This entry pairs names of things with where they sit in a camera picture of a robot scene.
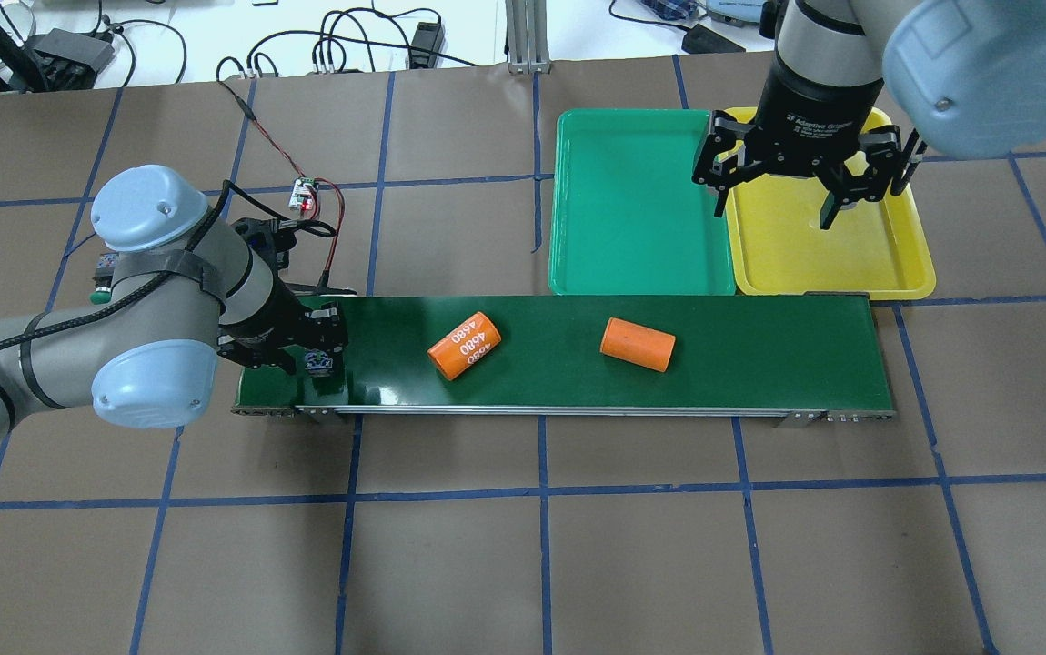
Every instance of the yellow tray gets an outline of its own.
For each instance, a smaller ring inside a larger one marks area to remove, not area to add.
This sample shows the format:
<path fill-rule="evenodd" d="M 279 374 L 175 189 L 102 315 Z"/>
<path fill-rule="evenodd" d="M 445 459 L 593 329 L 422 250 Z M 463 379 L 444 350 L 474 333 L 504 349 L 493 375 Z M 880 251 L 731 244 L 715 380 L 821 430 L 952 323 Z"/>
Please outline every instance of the yellow tray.
<path fill-rule="evenodd" d="M 728 109 L 748 122 L 754 108 Z M 872 109 L 864 129 L 890 125 Z M 856 154 L 847 167 L 867 167 Z M 761 176 L 729 195 L 726 217 L 737 288 L 747 295 L 806 291 L 867 293 L 873 301 L 926 298 L 935 289 L 915 200 L 909 189 L 880 203 L 861 202 L 819 229 L 826 189 L 818 179 Z"/>

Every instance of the red wire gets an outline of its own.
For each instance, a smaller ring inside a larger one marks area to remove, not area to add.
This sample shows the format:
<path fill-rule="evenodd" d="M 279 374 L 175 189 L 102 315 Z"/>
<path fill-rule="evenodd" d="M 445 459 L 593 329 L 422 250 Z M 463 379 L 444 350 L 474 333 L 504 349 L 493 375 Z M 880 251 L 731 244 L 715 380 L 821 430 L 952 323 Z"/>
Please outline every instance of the red wire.
<path fill-rule="evenodd" d="M 337 194 L 337 235 L 333 236 L 333 245 L 328 247 L 328 256 L 324 257 L 324 269 L 322 270 L 322 274 L 320 274 L 322 279 L 327 281 L 328 270 L 333 267 L 333 254 L 337 253 L 337 241 L 341 238 L 341 224 L 345 221 L 345 196 L 341 195 L 341 187 L 328 181 L 328 179 L 315 178 L 315 182 L 327 184 Z M 317 211 L 320 212 L 320 204 L 317 205 Z"/>
<path fill-rule="evenodd" d="M 269 139 L 269 143 L 273 144 L 277 153 L 285 155 L 286 160 L 288 160 L 288 162 L 290 162 L 290 165 L 293 166 L 293 171 L 295 171 L 297 175 L 301 176 L 301 178 L 305 178 L 305 174 L 303 174 L 303 171 L 301 171 L 301 166 L 297 165 L 297 162 L 293 161 L 293 157 L 290 157 L 290 154 L 286 153 L 285 149 L 281 149 L 281 146 L 279 146 L 276 143 L 276 141 L 273 141 L 272 134 L 270 134 L 269 131 L 265 129 L 265 126 L 260 125 L 260 121 L 258 120 L 253 120 L 252 125 L 256 126 L 256 129 L 258 129 L 260 133 L 265 135 L 265 138 Z"/>

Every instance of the green tray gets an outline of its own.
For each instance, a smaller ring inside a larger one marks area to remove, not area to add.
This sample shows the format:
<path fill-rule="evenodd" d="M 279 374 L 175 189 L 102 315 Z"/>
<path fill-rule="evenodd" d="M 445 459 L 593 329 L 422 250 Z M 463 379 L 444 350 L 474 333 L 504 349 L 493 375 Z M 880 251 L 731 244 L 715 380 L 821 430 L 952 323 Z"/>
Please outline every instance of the green tray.
<path fill-rule="evenodd" d="M 245 370 L 234 410 L 286 414 L 893 414 L 864 296 L 343 297 L 345 376 Z M 317 298 L 305 301 L 316 307 Z M 427 349 L 476 311 L 502 344 L 453 382 Z M 610 316 L 677 336 L 667 372 L 599 354 Z M 297 361 L 303 354 L 294 352 Z"/>
<path fill-rule="evenodd" d="M 735 293 L 725 219 L 692 182 L 708 112 L 570 109 L 555 144 L 548 286 L 560 295 Z"/>

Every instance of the power adapter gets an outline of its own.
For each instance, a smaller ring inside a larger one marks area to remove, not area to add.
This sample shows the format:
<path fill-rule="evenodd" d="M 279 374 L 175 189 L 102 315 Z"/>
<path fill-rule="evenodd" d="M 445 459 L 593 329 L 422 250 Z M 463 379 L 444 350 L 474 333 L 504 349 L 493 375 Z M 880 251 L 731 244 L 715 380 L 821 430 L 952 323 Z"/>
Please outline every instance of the power adapter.
<path fill-rule="evenodd" d="M 689 54 L 703 52 L 744 52 L 745 49 L 703 24 L 695 24 L 680 42 L 680 49 Z"/>
<path fill-rule="evenodd" d="M 408 69 L 432 69 L 438 63 L 438 54 L 442 49 L 442 24 L 418 24 L 414 29 L 414 41 L 410 44 L 417 48 L 409 50 L 406 55 Z"/>

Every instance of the green conveyor belt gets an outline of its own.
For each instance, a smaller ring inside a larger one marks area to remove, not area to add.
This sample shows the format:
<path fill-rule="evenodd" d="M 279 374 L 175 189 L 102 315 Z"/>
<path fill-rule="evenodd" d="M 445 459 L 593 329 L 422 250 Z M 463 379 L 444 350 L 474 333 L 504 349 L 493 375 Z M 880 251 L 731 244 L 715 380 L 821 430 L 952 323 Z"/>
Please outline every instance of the green conveyor belt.
<path fill-rule="evenodd" d="M 861 296 L 341 297 L 345 376 L 246 369 L 235 411 L 893 414 Z M 306 298 L 310 307 L 318 298 Z M 448 382 L 427 348 L 482 311 L 503 341 Z M 677 336 L 667 372 L 599 354 L 610 316 Z M 294 349 L 297 361 L 301 352 Z"/>

